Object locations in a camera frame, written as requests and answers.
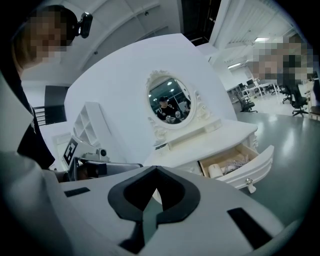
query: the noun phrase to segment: ceiling light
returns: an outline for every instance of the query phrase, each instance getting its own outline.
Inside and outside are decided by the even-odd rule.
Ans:
[[[239,66],[239,65],[241,65],[241,63],[237,63],[237,64],[234,64],[234,65],[228,66],[228,69],[231,69],[231,68]]]
[[[265,37],[258,37],[256,40],[254,40],[255,42],[265,42],[268,41],[269,38],[265,38]]]

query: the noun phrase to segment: black ceiling opening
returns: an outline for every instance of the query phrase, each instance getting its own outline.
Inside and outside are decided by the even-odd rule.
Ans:
[[[181,0],[183,35],[195,46],[209,42],[221,0]]]

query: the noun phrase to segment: white floor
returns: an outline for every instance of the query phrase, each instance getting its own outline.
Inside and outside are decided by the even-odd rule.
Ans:
[[[307,83],[303,85],[299,85],[300,93],[303,97],[305,97],[305,92],[311,89],[312,91],[313,83]],[[251,101],[254,102],[255,106],[252,110],[258,111],[258,113],[267,113],[267,114],[276,114],[276,115],[286,115],[292,116],[292,111],[294,107],[291,106],[289,100],[286,100],[282,103],[283,99],[286,96],[284,94],[278,93],[277,95],[271,95],[271,93],[266,93],[265,96],[258,96],[257,98],[251,97]],[[311,93],[311,103],[315,105],[315,95],[313,92]],[[304,106],[305,111],[308,112],[308,106]]]

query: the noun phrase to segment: oval mirror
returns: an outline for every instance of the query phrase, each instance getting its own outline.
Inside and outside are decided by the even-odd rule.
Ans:
[[[148,92],[150,106],[155,115],[165,123],[183,122],[191,110],[191,98],[186,86],[170,76],[155,79]]]

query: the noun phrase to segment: white cylinder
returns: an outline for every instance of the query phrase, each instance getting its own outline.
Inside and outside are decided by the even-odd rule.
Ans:
[[[212,164],[208,168],[209,170],[209,175],[211,179],[217,179],[223,176],[223,173],[221,171],[221,168],[219,167],[218,164]]]

